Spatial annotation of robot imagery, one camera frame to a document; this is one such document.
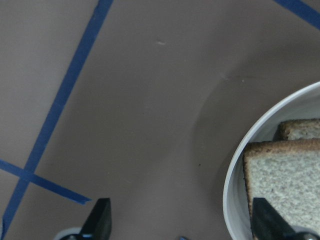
white bread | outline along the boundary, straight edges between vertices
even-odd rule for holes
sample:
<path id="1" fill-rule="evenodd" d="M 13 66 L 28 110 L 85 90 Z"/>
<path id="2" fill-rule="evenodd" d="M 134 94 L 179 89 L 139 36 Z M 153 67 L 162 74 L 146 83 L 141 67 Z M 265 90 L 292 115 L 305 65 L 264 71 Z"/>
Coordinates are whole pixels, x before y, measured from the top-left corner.
<path id="1" fill-rule="evenodd" d="M 248 143 L 243 172 L 250 215 L 263 197 L 290 225 L 320 233 L 320 139 Z"/>
<path id="2" fill-rule="evenodd" d="M 298 119 L 281 122 L 277 137 L 280 140 L 320 138 L 320 119 Z"/>

slice of bread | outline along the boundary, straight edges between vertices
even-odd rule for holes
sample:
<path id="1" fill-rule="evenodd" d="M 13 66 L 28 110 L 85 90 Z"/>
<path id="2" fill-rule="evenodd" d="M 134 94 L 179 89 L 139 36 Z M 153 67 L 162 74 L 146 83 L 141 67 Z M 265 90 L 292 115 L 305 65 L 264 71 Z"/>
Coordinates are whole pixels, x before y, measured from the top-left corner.
<path id="1" fill-rule="evenodd" d="M 250 216 L 262 197 L 290 225 L 320 233 L 320 139 L 248 143 L 243 172 Z"/>
<path id="2" fill-rule="evenodd" d="M 298 119 L 281 122 L 276 137 L 279 140 L 320 138 L 320 119 Z"/>

tabletop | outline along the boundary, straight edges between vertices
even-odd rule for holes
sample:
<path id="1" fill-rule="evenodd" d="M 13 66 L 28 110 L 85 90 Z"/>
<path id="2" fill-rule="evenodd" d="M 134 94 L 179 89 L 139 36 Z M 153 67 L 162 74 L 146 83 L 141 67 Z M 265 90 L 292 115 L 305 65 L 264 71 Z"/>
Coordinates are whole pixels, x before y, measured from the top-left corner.
<path id="1" fill-rule="evenodd" d="M 314 9 L 320 4 L 305 0 Z M 23 169 L 98 1 L 0 1 L 0 159 Z M 320 31 L 273 0 L 114 0 L 5 239 L 53 239 L 98 198 L 112 240 L 231 239 L 233 153 L 274 104 L 319 81 Z M 0 171 L 0 212 L 19 177 Z"/>

